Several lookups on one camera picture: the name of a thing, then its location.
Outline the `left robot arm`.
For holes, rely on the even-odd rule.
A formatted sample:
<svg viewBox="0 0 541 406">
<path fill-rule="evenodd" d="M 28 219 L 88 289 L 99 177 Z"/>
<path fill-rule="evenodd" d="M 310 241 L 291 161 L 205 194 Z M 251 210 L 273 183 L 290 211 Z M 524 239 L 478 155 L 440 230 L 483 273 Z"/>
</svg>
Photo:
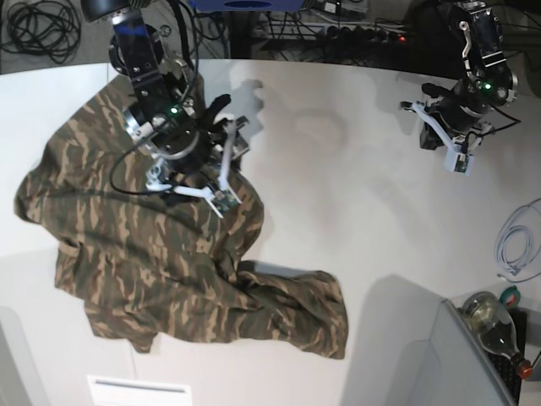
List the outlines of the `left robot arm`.
<svg viewBox="0 0 541 406">
<path fill-rule="evenodd" d="M 449 1 L 439 11 L 461 53 L 462 72 L 456 84 L 444 87 L 425 83 L 422 91 L 434 101 L 424 111 L 434 118 L 457 149 L 473 149 L 498 129 L 481 120 L 516 99 L 517 78 L 503 50 L 503 32 L 493 8 L 483 1 Z"/>
</svg>

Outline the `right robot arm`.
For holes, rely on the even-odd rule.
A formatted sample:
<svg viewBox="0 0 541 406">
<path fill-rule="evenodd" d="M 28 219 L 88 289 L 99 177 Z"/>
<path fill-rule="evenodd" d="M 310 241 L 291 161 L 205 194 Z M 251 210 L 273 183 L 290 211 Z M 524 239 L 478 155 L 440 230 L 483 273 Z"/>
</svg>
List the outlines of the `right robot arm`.
<svg viewBox="0 0 541 406">
<path fill-rule="evenodd" d="M 87 21 L 111 22 L 110 62 L 129 79 L 135 97 L 124 112 L 128 134 L 180 173 L 211 163 L 239 168 L 249 149 L 239 130 L 248 120 L 217 117 L 231 101 L 228 94 L 209 106 L 199 101 L 199 50 L 188 39 L 196 32 L 194 13 L 181 1 L 169 3 L 181 37 L 181 52 L 175 54 L 159 30 L 145 23 L 147 6 L 147 1 L 81 3 Z"/>
</svg>

